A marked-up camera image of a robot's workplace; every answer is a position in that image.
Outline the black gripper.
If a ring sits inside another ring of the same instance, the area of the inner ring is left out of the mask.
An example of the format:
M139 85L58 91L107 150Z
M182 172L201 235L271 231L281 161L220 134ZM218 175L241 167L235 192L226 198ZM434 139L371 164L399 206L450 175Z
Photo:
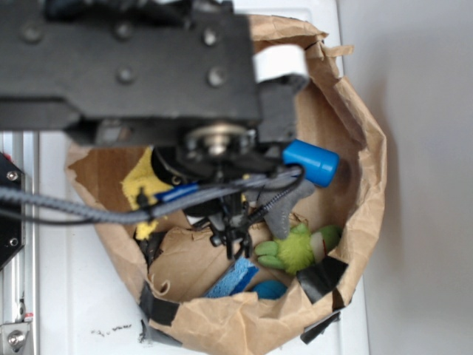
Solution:
M294 98L309 81L304 50L168 51L149 77L157 102L151 162L174 184L157 196L150 218L193 212L210 227L213 246L230 259L249 257L250 226L305 174L283 158L296 136Z

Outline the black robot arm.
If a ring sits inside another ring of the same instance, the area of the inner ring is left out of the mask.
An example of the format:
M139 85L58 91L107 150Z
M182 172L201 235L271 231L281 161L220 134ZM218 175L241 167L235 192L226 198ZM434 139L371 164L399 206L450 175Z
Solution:
M72 215L72 223L132 225L215 202L211 242L250 256L250 190L282 197L304 168L285 163L293 101L308 82L303 51L256 53L250 22L229 1L3 1L1 129L60 131L88 147L149 145L180 180L133 212L105 212L1 189L1 200Z

